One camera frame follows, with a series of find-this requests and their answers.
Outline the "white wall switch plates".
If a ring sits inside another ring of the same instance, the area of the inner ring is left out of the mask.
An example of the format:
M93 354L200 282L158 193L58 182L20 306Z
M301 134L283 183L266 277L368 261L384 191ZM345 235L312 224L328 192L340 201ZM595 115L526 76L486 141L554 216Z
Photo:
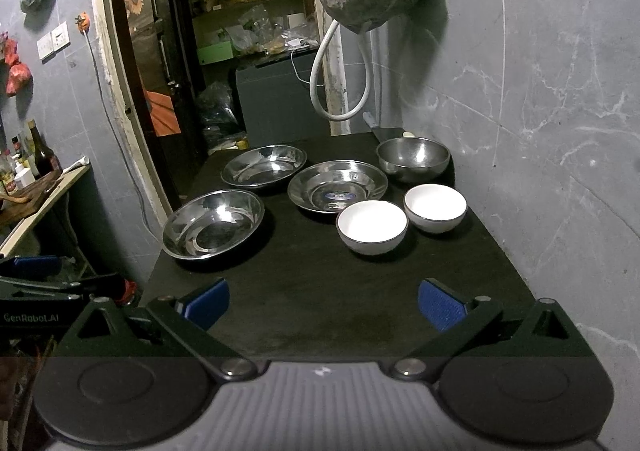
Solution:
M44 34L37 41L37 52L41 62L47 61L57 52L70 44L70 34L66 22L62 22L51 32Z

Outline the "dark glass bottle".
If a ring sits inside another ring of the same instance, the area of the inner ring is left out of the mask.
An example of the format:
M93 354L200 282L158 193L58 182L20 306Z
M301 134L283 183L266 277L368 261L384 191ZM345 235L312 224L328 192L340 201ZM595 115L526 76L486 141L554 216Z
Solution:
M34 120L27 122L30 133L32 134L32 142L35 148L35 165L40 176L47 175L51 172L57 172L61 169L58 157L51 148L44 142Z

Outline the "dark grey cabinet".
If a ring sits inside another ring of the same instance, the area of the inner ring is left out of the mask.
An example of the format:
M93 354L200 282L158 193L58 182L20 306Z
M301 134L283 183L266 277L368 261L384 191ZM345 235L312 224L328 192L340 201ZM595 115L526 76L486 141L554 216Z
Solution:
M238 67L235 86L250 147L330 136L329 123L309 98L315 55L314 50L293 52Z

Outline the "steel plate with blue label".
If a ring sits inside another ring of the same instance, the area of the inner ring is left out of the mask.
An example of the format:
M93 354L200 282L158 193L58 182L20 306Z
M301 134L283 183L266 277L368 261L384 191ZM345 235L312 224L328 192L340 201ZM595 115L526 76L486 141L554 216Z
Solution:
M332 160L297 173L288 184L288 198L302 210L333 214L360 201L381 199L387 186L386 174L370 163Z

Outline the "deep steel bowl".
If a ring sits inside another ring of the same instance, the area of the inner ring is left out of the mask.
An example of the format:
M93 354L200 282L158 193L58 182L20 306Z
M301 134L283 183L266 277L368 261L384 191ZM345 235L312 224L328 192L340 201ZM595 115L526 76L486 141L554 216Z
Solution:
M425 184L446 170L451 156L440 142L421 137L398 137L375 150L384 173L405 184Z

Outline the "orange wall plug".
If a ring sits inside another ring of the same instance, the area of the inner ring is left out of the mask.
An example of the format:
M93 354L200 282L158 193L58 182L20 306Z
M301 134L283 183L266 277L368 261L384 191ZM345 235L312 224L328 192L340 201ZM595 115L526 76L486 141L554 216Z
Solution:
M87 35L89 33L91 20L85 11L81 11L81 13L75 17L75 24L81 34Z

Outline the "white ceramic bowl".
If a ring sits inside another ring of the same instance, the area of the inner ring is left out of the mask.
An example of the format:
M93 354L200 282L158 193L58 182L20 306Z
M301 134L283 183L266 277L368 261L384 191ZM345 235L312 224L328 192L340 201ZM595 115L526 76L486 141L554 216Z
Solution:
M381 200L349 205L336 219L336 229L345 245L357 254L378 256L392 252L405 239L409 228L406 213Z
M410 222L423 232L440 234L456 228L468 210L465 197L454 188L424 184L409 189L404 208Z

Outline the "wooden side shelf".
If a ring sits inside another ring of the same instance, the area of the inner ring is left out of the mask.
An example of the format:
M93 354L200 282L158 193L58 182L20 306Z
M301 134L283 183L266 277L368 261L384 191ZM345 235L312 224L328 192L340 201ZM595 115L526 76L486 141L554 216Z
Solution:
M1 253L4 256L14 255L27 234L46 216L47 212L53 208L53 205L61 200L65 194L70 191L75 182L78 182L81 176L84 176L91 167L88 156L81 156L74 164L67 167L61 177L55 182L51 191L47 194L46 200L42 202L38 210L32 215L22 218L16 226L10 231L9 235L1 243Z

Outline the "red plastic bags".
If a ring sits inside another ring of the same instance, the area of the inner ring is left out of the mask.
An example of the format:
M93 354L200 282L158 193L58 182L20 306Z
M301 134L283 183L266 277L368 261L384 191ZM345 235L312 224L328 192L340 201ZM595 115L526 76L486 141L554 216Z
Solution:
M14 97L32 81L32 72L27 64L21 62L17 42L9 38L6 32L1 34L1 61L9 70L6 94Z

